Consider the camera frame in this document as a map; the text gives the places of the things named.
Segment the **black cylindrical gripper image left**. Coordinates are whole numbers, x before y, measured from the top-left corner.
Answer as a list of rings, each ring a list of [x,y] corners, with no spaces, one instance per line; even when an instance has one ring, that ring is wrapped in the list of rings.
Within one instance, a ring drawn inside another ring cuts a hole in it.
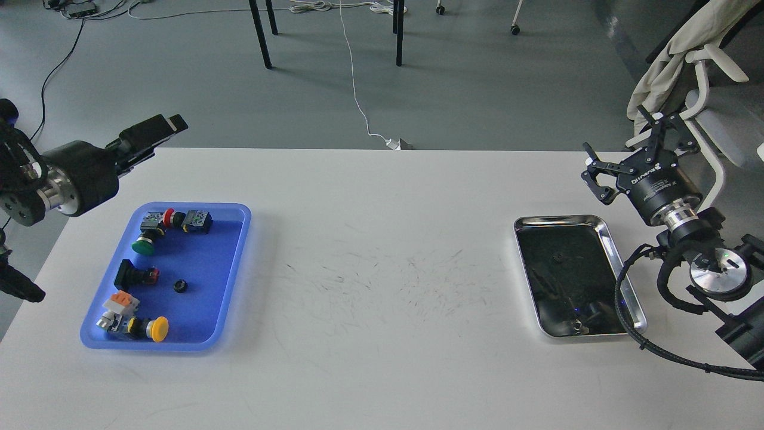
[[[181,115],[167,119],[159,114],[121,131],[106,149],[76,140],[47,150],[42,155],[48,168],[42,188],[47,210],[79,217],[98,207],[116,195],[118,179],[155,156],[158,145],[185,130],[188,124]]]

